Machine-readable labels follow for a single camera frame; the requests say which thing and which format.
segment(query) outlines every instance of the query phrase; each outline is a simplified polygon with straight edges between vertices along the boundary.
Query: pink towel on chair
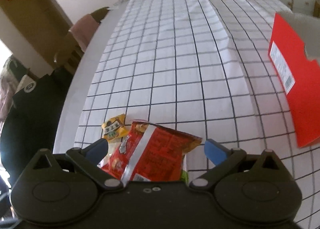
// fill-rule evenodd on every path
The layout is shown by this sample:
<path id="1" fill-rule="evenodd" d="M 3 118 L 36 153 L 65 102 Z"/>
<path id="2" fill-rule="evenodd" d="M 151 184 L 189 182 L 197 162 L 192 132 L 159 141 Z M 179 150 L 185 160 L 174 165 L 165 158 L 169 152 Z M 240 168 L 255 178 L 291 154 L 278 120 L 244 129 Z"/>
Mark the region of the pink towel on chair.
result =
<path id="1" fill-rule="evenodd" d="M 93 17 L 90 14 L 86 14 L 77 21 L 69 31 L 78 42 L 81 50 L 85 52 L 98 27 L 99 24 Z"/>

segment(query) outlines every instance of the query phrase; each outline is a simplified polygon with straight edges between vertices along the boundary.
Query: white table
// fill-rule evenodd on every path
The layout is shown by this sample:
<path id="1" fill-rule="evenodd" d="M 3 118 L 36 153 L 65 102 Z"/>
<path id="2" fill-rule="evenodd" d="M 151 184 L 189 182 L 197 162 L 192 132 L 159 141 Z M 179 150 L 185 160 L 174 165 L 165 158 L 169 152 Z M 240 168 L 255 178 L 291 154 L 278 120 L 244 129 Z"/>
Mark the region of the white table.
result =
<path id="1" fill-rule="evenodd" d="M 251 154 L 271 148 L 302 191 L 295 221 L 318 227 L 320 148 L 297 148 L 268 57 L 274 14 L 287 7 L 278 0 L 130 0 L 122 15 L 124 7 L 108 14 L 81 61 L 54 152 L 93 143 L 102 122 L 122 113 L 128 126 L 148 119 Z M 190 179 L 212 167 L 203 145 L 187 155 Z"/>

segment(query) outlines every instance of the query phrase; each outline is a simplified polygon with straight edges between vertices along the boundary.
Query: screw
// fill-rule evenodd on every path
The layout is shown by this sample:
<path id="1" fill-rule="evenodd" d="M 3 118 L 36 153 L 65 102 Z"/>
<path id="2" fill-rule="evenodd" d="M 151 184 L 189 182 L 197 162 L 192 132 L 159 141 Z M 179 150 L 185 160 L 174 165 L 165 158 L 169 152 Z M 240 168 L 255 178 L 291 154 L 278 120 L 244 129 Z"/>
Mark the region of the screw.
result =
<path id="1" fill-rule="evenodd" d="M 144 191 L 144 193 L 151 193 L 152 192 L 151 188 L 144 188 L 143 191 Z"/>
<path id="2" fill-rule="evenodd" d="M 121 184 L 121 182 L 115 178 L 110 178 L 110 179 L 107 179 L 105 182 L 104 182 L 105 186 L 107 187 L 117 187 Z"/>
<path id="3" fill-rule="evenodd" d="M 208 185 L 208 181 L 204 178 L 196 178 L 191 182 L 194 186 L 203 187 Z"/>
<path id="4" fill-rule="evenodd" d="M 153 190 L 153 191 L 160 191 L 160 190 L 161 190 L 161 188 L 159 188 L 159 187 L 155 186 L 155 187 L 153 187 L 153 188 L 152 188 L 152 190 Z"/>

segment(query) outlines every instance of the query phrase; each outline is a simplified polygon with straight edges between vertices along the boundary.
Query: blue gripper pad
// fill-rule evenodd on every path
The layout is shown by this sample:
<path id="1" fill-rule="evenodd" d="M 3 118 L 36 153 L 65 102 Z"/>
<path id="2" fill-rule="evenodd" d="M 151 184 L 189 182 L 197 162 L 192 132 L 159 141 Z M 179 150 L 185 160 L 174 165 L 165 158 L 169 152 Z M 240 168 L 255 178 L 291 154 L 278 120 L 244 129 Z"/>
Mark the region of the blue gripper pad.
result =
<path id="1" fill-rule="evenodd" d="M 231 155 L 231 150 L 212 139 L 207 139 L 204 143 L 204 154 L 217 166 Z"/>

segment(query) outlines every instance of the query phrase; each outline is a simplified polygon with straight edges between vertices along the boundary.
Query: yellow candy wrapper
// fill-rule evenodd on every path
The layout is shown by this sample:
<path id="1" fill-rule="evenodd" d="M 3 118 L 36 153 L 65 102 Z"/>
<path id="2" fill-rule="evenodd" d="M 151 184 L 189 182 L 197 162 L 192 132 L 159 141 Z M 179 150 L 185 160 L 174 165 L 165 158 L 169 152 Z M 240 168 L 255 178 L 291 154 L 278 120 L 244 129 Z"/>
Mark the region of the yellow candy wrapper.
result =
<path id="1" fill-rule="evenodd" d="M 124 126 L 125 114 L 118 115 L 104 122 L 101 127 L 103 130 L 102 138 L 110 142 L 113 139 L 127 136 L 129 131 Z"/>

